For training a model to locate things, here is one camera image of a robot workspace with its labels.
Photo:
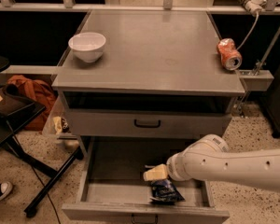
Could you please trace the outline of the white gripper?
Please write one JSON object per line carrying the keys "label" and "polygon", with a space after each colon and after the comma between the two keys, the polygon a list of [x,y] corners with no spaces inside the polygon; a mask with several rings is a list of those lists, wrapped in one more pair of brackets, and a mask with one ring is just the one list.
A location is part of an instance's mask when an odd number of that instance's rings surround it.
{"label": "white gripper", "polygon": [[183,158],[180,154],[174,154],[165,164],[157,165],[143,173],[145,181],[154,181],[166,179],[168,175],[175,181],[190,180],[186,173]]}

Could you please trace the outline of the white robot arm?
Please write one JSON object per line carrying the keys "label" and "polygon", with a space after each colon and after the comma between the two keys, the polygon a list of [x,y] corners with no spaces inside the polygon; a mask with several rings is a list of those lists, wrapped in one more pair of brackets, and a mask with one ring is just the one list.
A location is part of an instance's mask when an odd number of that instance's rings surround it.
{"label": "white robot arm", "polygon": [[280,148],[229,152],[221,137],[208,134],[143,174],[145,181],[167,177],[223,181],[280,193]]}

